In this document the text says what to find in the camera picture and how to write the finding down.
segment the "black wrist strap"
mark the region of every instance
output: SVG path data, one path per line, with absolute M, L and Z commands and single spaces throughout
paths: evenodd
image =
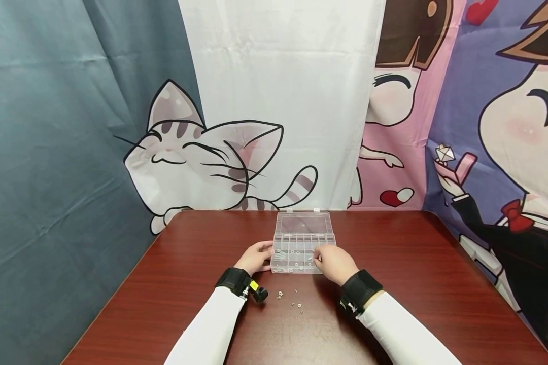
M 215 287 L 224 286 L 229 288 L 232 293 L 240 297 L 246 288 L 252 282 L 250 274 L 244 269 L 229 268 L 225 270 L 223 275 L 217 280 Z
M 363 305 L 375 295 L 383 290 L 383 286 L 375 280 L 366 270 L 360 270 L 354 276 L 350 277 L 342 286 L 343 298 L 341 305 L 344 308 L 350 307 L 351 311 L 359 315 L 363 313 Z

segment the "wooden table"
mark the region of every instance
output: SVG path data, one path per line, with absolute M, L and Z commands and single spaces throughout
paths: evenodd
M 332 212 L 331 220 L 338 245 L 464 365 L 548 364 L 547 351 L 436 216 L 358 211 Z M 275 222 L 275 212 L 263 211 L 178 214 L 63 364 L 162 365 L 223 270 L 251 243 L 271 239 Z M 336 310 L 338 288 L 323 276 L 256 278 L 270 297 L 265 305 L 248 300 L 227 364 L 390 363 L 368 331 Z

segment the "pink cheek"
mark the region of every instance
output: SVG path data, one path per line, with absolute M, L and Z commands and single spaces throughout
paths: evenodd
M 521 143 L 539 145 L 542 142 L 542 131 L 538 126 L 539 121 L 529 121 L 522 118 L 511 118 L 505 122 L 505 128 L 509 136 Z
M 394 103 L 394 101 L 400 99 L 399 92 L 395 90 L 381 90 L 375 92 L 375 94 L 371 97 L 372 99 L 372 106 L 375 107 L 381 107 L 382 105 L 385 105 L 386 103 Z

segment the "closed eye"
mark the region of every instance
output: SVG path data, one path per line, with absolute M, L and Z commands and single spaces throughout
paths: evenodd
M 227 162 L 225 162 L 225 159 L 221 156 L 220 153 L 223 153 L 223 151 L 221 151 L 220 149 L 215 149 L 214 147 L 209 147 L 207 145 L 204 145 L 204 144 L 198 143 L 198 142 L 187 142 L 183 145 L 183 149 L 185 149 L 188 146 L 199 147 L 200 149 L 203 149 L 203 150 L 205 150 L 209 153 L 212 153 L 212 154 L 216 155 L 217 157 L 221 158 L 224 163 L 227 163 Z
M 548 92 L 544 89 L 532 89 L 528 96 L 538 96 L 546 104 L 546 121 L 544 122 L 544 127 L 548 126 Z
M 154 129 L 151 129 L 150 131 L 148 131 L 148 135 L 152 135 L 152 136 L 158 138 L 158 140 L 160 142 L 162 142 L 162 135 L 160 133 L 158 133 L 157 131 L 155 131 Z
M 412 84 L 410 84 L 410 80 L 402 75 L 395 75 L 395 74 L 386 74 L 382 76 L 378 76 L 375 78 L 375 81 L 373 82 L 374 86 L 379 86 L 381 84 L 385 84 L 386 82 L 390 81 L 398 81 L 402 84 L 406 85 L 407 88 L 412 88 Z

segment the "right hand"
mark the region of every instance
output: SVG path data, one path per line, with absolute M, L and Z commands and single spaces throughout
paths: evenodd
M 359 272 L 351 255 L 333 245 L 317 247 L 313 261 L 327 279 L 339 286 L 343 286 L 350 277 Z
M 451 194 L 454 197 L 465 195 L 465 191 L 463 190 L 461 185 L 457 184 L 448 177 L 440 176 L 440 174 L 438 173 L 437 175 L 438 180 L 440 181 L 440 185 L 447 193 Z

